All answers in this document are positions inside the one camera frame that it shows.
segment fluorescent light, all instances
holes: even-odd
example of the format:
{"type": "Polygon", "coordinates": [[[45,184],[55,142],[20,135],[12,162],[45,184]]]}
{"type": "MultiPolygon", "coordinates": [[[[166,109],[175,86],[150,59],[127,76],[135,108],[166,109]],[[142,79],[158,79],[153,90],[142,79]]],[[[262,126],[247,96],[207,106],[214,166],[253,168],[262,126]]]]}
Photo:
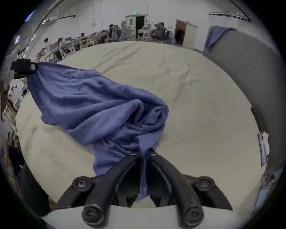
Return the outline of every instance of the fluorescent light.
{"type": "Polygon", "coordinates": [[[49,8],[49,10],[58,2],[59,0],[57,0],[50,8],[49,8]]]}
{"type": "Polygon", "coordinates": [[[28,20],[31,18],[31,16],[32,16],[32,14],[34,13],[34,11],[35,11],[35,10],[33,10],[33,11],[29,14],[29,16],[25,19],[25,21],[28,21],[28,20]]]}
{"type": "Polygon", "coordinates": [[[17,44],[17,43],[18,43],[19,38],[20,38],[20,36],[17,36],[17,37],[16,37],[16,39],[15,39],[15,44],[17,44]]]}

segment dark hair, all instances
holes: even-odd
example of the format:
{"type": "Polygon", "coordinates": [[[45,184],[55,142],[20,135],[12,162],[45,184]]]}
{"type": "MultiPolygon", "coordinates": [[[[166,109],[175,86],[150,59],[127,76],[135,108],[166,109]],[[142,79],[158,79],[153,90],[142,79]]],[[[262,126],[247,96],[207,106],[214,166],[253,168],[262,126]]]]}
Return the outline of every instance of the dark hair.
{"type": "Polygon", "coordinates": [[[42,48],[42,50],[41,50],[41,55],[42,55],[42,52],[43,52],[44,49],[46,49],[46,48],[42,48]]]}
{"type": "Polygon", "coordinates": [[[61,39],[63,39],[63,38],[60,37],[60,38],[58,39],[58,41],[57,41],[57,44],[58,44],[58,45],[59,45],[59,42],[61,41],[61,39]]]}

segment desk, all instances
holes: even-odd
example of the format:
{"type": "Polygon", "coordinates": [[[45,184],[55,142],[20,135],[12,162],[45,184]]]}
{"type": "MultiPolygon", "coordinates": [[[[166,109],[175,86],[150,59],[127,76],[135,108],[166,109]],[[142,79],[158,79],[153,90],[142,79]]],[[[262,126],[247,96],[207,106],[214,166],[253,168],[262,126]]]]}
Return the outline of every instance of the desk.
{"type": "MultiPolygon", "coordinates": [[[[212,177],[235,209],[258,184],[257,124],[232,79],[195,51],[154,42],[113,42],[85,48],[60,62],[96,69],[121,84],[143,88],[169,107],[156,151],[180,172],[212,177]]],[[[94,176],[91,147],[59,126],[46,125],[28,94],[16,116],[24,158],[57,202],[77,176],[94,176]]]]}

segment computer monitor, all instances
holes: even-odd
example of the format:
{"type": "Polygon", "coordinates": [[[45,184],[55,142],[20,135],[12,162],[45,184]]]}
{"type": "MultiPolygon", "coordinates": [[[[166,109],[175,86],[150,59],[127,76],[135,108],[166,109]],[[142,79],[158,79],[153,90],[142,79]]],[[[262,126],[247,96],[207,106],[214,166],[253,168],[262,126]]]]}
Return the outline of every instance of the computer monitor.
{"type": "Polygon", "coordinates": [[[65,39],[65,41],[71,41],[72,40],[71,38],[72,37],[68,37],[68,38],[65,39]]]}

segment white wall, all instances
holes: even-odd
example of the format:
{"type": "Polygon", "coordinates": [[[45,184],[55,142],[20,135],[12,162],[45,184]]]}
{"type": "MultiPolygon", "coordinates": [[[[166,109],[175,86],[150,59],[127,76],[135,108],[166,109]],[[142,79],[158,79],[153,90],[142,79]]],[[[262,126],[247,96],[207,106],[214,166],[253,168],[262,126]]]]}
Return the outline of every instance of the white wall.
{"type": "Polygon", "coordinates": [[[76,17],[60,19],[49,26],[40,39],[37,40],[36,45],[30,51],[28,57],[31,60],[35,60],[36,54],[40,52],[44,46],[43,41],[45,38],[48,38],[51,43],[54,43],[60,37],[67,38],[71,36],[75,38],[80,36],[82,32],[92,34],[102,29],[108,29],[109,24],[120,25],[121,22],[125,20],[126,15],[131,15],[135,11],[146,13],[147,5],[149,5],[148,20],[155,22],[163,21],[165,27],[169,30],[174,31],[176,19],[189,21],[191,24],[198,26],[194,48],[200,51],[204,49],[208,29],[211,25],[235,27],[261,39],[274,50],[277,50],[266,28],[246,5],[241,6],[240,4],[243,10],[246,9],[247,13],[251,14],[253,23],[223,16],[210,16],[210,12],[223,10],[220,8],[222,7],[221,5],[218,6],[218,4],[215,3],[215,1],[212,3],[212,0],[83,0],[65,13],[74,13],[76,17]],[[93,7],[89,5],[94,5],[96,23],[94,27],[92,26],[93,7]]]}

